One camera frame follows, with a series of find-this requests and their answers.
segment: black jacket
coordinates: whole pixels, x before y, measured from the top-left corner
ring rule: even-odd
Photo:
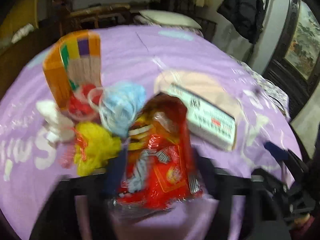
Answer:
[[[217,10],[229,20],[241,36],[255,44],[262,31],[262,0],[224,0]]]

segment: purple blanket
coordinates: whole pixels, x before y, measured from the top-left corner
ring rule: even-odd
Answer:
[[[192,136],[200,154],[215,160],[230,173],[250,177],[263,167],[290,185],[293,178],[281,171],[263,147],[270,140],[301,157],[295,137],[280,111],[267,97],[255,95],[256,82],[233,59],[193,33],[149,26],[121,26],[96,30],[101,36],[102,84],[131,80],[153,95],[155,78],[163,71],[151,59],[158,57],[169,68],[212,75],[241,102],[244,117],[237,127],[236,147],[217,150]],[[35,109],[38,100],[52,99],[42,64],[28,64],[0,104],[0,208],[21,237],[29,238],[33,224],[52,185],[62,174],[76,176],[76,169],[63,169],[57,160],[66,146],[51,147],[44,120]],[[241,227],[243,197],[234,197],[229,239],[237,239]],[[179,203],[171,212],[134,222],[114,219],[119,239],[202,239],[217,201],[207,197]]]

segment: pillow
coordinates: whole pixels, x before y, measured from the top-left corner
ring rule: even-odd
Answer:
[[[143,17],[148,18],[158,24],[179,25],[202,29],[195,20],[183,14],[158,10],[141,10],[139,13]]]

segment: white lettering on bedsheet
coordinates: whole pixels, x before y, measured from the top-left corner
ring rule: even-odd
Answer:
[[[34,156],[34,165],[39,170],[49,168],[56,158],[56,149],[52,147],[45,138],[47,130],[41,127],[36,137],[29,137],[26,141],[11,138],[9,143],[0,143],[0,171],[3,173],[4,181],[10,180],[12,170],[18,167],[17,163],[25,163],[31,158],[34,144],[41,150],[38,156]]]

